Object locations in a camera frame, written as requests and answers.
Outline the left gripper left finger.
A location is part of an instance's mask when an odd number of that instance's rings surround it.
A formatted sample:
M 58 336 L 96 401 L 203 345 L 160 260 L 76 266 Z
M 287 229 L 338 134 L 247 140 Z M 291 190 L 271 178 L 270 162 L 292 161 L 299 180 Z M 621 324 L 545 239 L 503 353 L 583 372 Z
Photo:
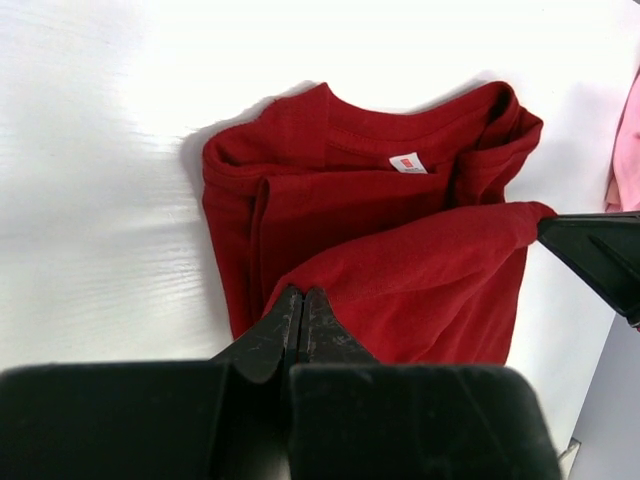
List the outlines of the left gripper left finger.
M 253 384 L 266 383 L 282 360 L 296 360 L 303 306 L 304 294 L 286 287 L 261 320 L 211 361 L 229 364 Z

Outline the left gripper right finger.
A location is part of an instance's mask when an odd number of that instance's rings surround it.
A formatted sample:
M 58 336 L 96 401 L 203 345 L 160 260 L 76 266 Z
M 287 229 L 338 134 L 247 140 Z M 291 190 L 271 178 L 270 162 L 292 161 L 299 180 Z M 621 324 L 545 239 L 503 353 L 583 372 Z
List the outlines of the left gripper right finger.
M 304 296 L 297 362 L 378 364 L 379 361 L 338 321 L 326 292 L 314 287 Z

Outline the red t shirt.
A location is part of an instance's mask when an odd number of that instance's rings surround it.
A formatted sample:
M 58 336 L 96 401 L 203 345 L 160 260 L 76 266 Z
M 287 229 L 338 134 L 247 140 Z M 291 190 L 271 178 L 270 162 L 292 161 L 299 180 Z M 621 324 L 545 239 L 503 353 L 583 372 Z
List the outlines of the red t shirt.
M 233 336 L 287 286 L 319 287 L 380 361 L 504 364 L 552 215 L 505 189 L 542 128 L 501 81 L 409 115 L 320 84 L 215 134 L 202 200 Z

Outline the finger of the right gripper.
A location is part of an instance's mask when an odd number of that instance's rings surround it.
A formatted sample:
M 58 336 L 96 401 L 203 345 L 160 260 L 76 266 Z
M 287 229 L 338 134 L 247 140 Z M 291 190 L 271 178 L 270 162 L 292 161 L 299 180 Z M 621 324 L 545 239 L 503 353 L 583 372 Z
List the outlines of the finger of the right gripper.
M 559 215 L 537 239 L 628 325 L 639 327 L 639 213 Z

